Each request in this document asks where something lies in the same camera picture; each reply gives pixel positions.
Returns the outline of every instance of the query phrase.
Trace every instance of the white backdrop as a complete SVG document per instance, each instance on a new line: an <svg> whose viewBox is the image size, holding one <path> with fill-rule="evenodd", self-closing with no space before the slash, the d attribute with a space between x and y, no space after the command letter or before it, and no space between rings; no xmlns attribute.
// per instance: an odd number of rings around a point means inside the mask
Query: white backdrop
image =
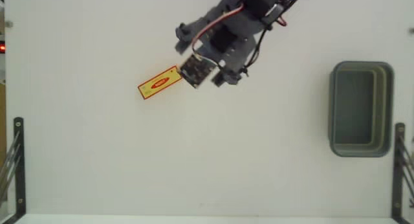
<svg viewBox="0 0 414 224"><path fill-rule="evenodd" d="M6 0L29 213L389 217L392 153L331 152L329 74L390 63L394 121L412 133L413 0L300 0L237 87L143 101L138 84L185 60L175 27L218 1Z"/></svg>

